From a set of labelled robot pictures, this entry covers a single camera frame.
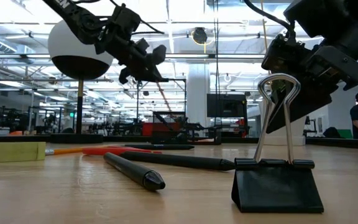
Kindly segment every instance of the ceiling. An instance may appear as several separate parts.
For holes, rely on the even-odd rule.
[[[165,34],[135,35],[133,40],[144,38],[150,44],[148,51],[159,45],[167,47],[170,54],[215,54],[216,43],[214,41],[214,17],[219,20],[219,54],[264,54],[266,45],[279,33],[284,32],[282,26],[267,20],[265,32],[262,16],[250,10],[240,0],[220,1],[218,12],[214,12],[210,0],[126,0],[116,1],[118,4],[125,3],[129,9],[138,13],[144,21]],[[259,1],[253,1],[260,7]],[[264,10],[281,19],[283,11],[291,0],[270,0],[264,1]],[[80,4],[93,14],[98,16],[109,16],[114,10],[114,5],[109,0],[100,0],[92,4]],[[43,0],[0,0],[0,41],[8,46],[23,49],[33,54],[48,53],[48,35],[53,26],[61,21],[61,18],[50,9]],[[198,45],[191,38],[195,27],[203,27],[209,37],[208,45]],[[141,24],[137,32],[150,31]],[[309,38],[300,26],[296,27],[298,40],[306,43],[307,48],[318,44],[320,38]],[[163,77],[186,78],[191,63],[207,63],[211,75],[211,89],[214,90],[216,80],[216,62],[211,60],[194,61],[191,59],[166,60],[160,64],[158,69]],[[220,62],[219,82],[220,88],[226,93],[229,90],[256,90],[256,84],[260,78],[267,74],[267,71],[260,67],[261,59],[243,60],[241,62]],[[89,103],[96,103],[102,106],[96,107],[102,110],[114,109],[117,107],[136,108],[136,84],[129,82],[121,85],[118,82],[121,66],[113,62],[111,68],[99,78],[98,82],[86,82],[85,89],[94,90],[86,94]],[[59,72],[48,58],[33,60],[32,64],[18,62],[12,59],[0,59],[0,78],[23,79],[21,82],[26,88],[48,89],[39,91],[38,94],[47,101],[56,101],[48,96],[60,96],[68,100],[75,100],[76,91],[74,88],[78,83],[73,82],[64,74]],[[48,83],[33,82],[31,80],[42,79],[63,79],[64,82]],[[143,83],[142,91],[148,91],[145,96],[140,93],[142,103],[141,114],[149,114],[153,110],[167,110],[166,101],[163,100],[161,92],[155,83]],[[161,89],[165,90],[164,95],[173,110],[183,110],[185,100],[184,83],[168,82],[161,83]],[[5,88],[18,88],[12,85],[5,85]],[[259,100],[260,96],[253,91],[250,100]]]

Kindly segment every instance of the white sphere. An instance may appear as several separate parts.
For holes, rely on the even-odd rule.
[[[98,78],[107,72],[113,60],[107,52],[98,55],[94,45],[80,42],[65,21],[60,21],[51,30],[48,51],[59,71],[75,79]]]

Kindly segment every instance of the wooden table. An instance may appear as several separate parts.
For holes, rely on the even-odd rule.
[[[252,157],[254,149],[250,144],[223,144],[169,153],[233,160]],[[285,155],[284,147],[267,146],[262,153]],[[66,154],[0,164],[0,223],[358,223],[358,149],[296,147],[295,156],[316,163],[313,173],[325,207],[322,215],[240,213],[231,200],[234,171],[142,163],[167,183],[164,190],[152,193],[102,157]]]

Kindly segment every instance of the black binder clip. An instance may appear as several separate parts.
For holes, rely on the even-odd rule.
[[[272,101],[264,85],[272,80],[293,83],[291,92],[283,101],[287,129],[288,160],[261,159]],[[260,94],[267,100],[263,130],[253,159],[236,158],[231,198],[241,212],[255,213],[323,213],[316,183],[311,170],[314,162],[293,158],[290,104],[300,91],[298,80],[278,73],[262,79],[258,84]]]

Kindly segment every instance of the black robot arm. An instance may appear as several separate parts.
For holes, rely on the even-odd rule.
[[[251,7],[249,0],[244,1]],[[266,12],[255,11],[266,16]],[[287,73],[301,83],[301,91],[290,109],[291,121],[295,121],[330,103],[330,94],[338,89],[339,82],[346,84],[344,90],[358,85],[358,0],[294,0],[284,16],[289,23],[267,16],[281,25],[285,23],[288,31],[272,41],[262,68]],[[305,44],[296,41],[295,22],[308,36],[321,36],[323,40],[306,49]],[[285,125],[281,105],[287,87],[287,83],[272,85],[276,107],[268,133]]]
[[[146,49],[149,45],[146,40],[140,39],[136,43],[131,40],[132,33],[142,20],[138,14],[126,8],[125,4],[116,6],[112,16],[100,17],[71,0],[43,1],[63,18],[83,44],[94,45],[97,54],[107,52],[118,60],[119,65],[126,66],[119,76],[121,83],[126,83],[128,76],[148,82],[168,81],[156,67],[165,60],[167,48],[160,45],[152,54],[148,54]]]

